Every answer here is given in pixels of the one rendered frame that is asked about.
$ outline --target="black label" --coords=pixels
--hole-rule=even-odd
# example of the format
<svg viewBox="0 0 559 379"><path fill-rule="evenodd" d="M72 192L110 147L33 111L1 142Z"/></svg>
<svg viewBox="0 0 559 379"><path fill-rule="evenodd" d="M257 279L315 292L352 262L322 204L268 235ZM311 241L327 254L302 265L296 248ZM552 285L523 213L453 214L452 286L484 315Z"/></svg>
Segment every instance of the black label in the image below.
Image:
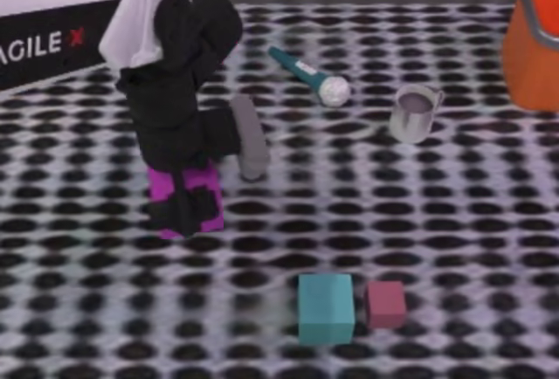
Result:
<svg viewBox="0 0 559 379"><path fill-rule="evenodd" d="M104 63L99 43L120 1L0 17L0 91Z"/></svg>

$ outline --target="white label on handle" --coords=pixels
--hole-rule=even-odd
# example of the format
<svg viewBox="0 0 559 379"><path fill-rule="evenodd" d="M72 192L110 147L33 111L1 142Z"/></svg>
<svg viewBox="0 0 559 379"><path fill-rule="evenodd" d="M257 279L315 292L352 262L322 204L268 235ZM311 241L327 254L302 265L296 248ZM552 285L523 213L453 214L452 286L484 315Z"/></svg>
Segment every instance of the white label on handle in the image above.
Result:
<svg viewBox="0 0 559 379"><path fill-rule="evenodd" d="M295 65L300 68L303 72L308 73L309 75L315 75L318 73L316 69L313 69L311 66L307 65L306 63L301 62L300 60L295 63Z"/></svg>

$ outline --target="magenta block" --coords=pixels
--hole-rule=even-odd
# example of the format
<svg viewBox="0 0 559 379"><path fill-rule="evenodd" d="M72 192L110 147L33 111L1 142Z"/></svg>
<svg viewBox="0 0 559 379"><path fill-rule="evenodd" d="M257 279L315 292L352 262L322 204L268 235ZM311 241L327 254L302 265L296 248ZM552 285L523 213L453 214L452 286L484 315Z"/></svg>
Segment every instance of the magenta block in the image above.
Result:
<svg viewBox="0 0 559 379"><path fill-rule="evenodd" d="M370 281L365 290L365 308L369 328L401 327L407 312L404 286L399 281Z"/></svg>
<svg viewBox="0 0 559 379"><path fill-rule="evenodd" d="M166 200L174 192L173 178L171 174L155 171L148 168L149 193L153 202ZM221 231L224 228L224 211L221 196L221 186L219 185L219 177L216 167L213 163L209 163L204 170L187 169L183 172L184 187L187 190L193 190L196 187L205 187L213 191L216 198L219 215L211 220L202 222L202 232ZM172 239L180 237L179 233L174 231L161 231L161 238Z"/></svg>

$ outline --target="white brush head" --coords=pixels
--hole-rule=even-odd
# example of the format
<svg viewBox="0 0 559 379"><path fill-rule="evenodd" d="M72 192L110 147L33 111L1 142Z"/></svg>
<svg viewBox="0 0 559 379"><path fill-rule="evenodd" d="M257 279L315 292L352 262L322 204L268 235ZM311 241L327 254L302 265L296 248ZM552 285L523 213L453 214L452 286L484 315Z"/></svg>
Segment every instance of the white brush head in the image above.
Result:
<svg viewBox="0 0 559 379"><path fill-rule="evenodd" d="M351 96L351 86L341 76L328 76L322 82L318 94L325 107L341 107Z"/></svg>

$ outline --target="red x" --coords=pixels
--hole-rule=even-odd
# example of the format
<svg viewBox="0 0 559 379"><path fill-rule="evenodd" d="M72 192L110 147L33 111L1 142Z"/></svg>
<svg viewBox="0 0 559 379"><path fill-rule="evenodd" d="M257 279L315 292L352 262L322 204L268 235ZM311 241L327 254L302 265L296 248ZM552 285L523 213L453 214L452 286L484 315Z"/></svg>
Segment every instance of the red x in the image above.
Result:
<svg viewBox="0 0 559 379"><path fill-rule="evenodd" d="M84 30L84 27L79 27L78 30L70 30L70 47L83 45L85 35L86 31Z"/></svg>

